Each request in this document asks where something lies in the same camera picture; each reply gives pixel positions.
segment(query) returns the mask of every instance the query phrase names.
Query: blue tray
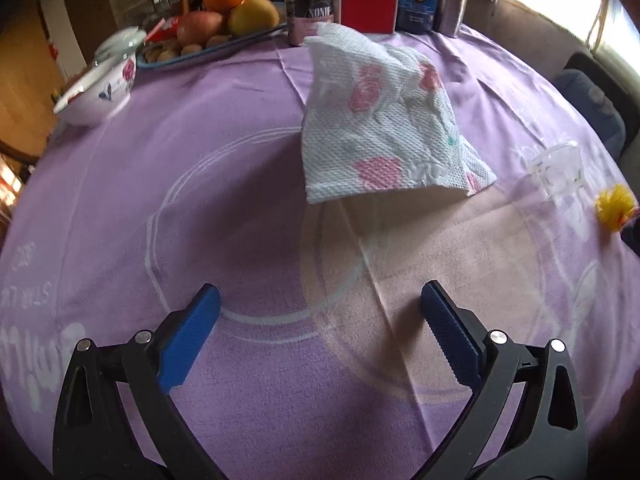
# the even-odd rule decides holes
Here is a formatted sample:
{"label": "blue tray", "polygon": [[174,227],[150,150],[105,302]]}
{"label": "blue tray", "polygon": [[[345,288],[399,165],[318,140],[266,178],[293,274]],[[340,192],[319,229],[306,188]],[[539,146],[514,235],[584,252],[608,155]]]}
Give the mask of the blue tray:
{"label": "blue tray", "polygon": [[271,28],[270,30],[264,30],[262,32],[258,32],[257,34],[245,36],[244,38],[238,38],[237,40],[227,41],[226,43],[205,48],[199,52],[194,52],[193,54],[174,57],[173,59],[168,59],[166,61],[148,63],[146,62],[145,56],[143,54],[138,54],[138,68],[141,70],[151,70],[155,68],[166,68],[170,66],[187,66],[192,65],[200,60],[204,60],[201,58],[206,58],[207,61],[216,61],[219,59],[223,59],[223,57],[232,56],[239,50],[242,50],[244,47],[249,46],[253,43],[258,43],[259,41],[277,36],[280,31],[286,27],[286,23],[281,23],[277,27]]}

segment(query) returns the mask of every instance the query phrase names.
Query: ceramic bowl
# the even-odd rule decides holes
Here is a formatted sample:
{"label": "ceramic bowl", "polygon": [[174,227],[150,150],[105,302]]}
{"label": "ceramic bowl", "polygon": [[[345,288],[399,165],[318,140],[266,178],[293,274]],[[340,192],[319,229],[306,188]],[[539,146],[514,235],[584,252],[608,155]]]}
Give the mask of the ceramic bowl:
{"label": "ceramic bowl", "polygon": [[145,42],[146,32],[138,27],[127,27],[104,40],[94,53],[94,64],[113,56],[130,56]]}
{"label": "ceramic bowl", "polygon": [[67,123],[81,126],[94,126],[111,119],[129,102],[135,78],[135,56],[110,57],[65,92],[53,113]]}

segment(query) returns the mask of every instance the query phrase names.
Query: crumpled paper towel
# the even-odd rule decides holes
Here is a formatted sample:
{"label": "crumpled paper towel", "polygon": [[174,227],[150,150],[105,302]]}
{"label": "crumpled paper towel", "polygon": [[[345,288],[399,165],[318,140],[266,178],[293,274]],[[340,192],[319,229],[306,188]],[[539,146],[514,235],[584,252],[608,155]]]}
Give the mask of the crumpled paper towel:
{"label": "crumpled paper towel", "polygon": [[495,182],[426,56],[337,23],[319,23],[305,44],[314,64],[302,129],[309,203],[430,185],[471,196]]}

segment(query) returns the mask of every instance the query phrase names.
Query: purple tablecloth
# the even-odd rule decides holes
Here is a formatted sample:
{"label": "purple tablecloth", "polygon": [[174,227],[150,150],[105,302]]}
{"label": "purple tablecloth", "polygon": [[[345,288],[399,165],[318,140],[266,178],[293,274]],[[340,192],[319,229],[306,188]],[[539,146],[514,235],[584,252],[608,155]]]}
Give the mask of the purple tablecloth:
{"label": "purple tablecloth", "polygon": [[[481,34],[384,41],[433,61],[494,186],[462,202],[428,189],[307,206],[312,69],[281,39],[140,73],[117,117],[51,141],[0,257],[2,386],[46,465],[75,342],[154,329],[204,282],[219,286],[223,314],[172,398],[231,479],[415,473],[469,394],[415,307],[430,279],[518,342],[562,337],[590,437],[612,419],[640,365],[640,262],[593,214],[620,172],[546,80]],[[526,161],[569,139],[589,185],[555,205]]]}

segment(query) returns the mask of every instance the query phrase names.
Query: rose pattern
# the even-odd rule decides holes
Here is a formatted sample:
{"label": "rose pattern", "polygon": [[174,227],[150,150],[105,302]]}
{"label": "rose pattern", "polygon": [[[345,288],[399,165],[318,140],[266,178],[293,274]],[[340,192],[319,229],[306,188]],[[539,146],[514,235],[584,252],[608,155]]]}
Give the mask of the rose pattern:
{"label": "rose pattern", "polygon": [[436,71],[436,67],[432,64],[421,62],[420,63],[420,88],[425,92],[432,92],[442,88],[442,81]]}
{"label": "rose pattern", "polygon": [[353,113],[366,112],[379,101],[382,91],[381,75],[380,65],[370,64],[360,68],[360,79],[349,100],[349,109]]}
{"label": "rose pattern", "polygon": [[402,180],[402,160],[388,156],[374,156],[353,164],[364,191],[398,189]]}
{"label": "rose pattern", "polygon": [[136,64],[129,58],[122,69],[122,77],[127,82],[127,90],[133,86],[133,78],[136,76]]}
{"label": "rose pattern", "polygon": [[469,190],[472,193],[475,194],[482,189],[482,186],[478,184],[478,180],[476,179],[476,176],[470,171],[466,172],[466,181],[469,183]]}

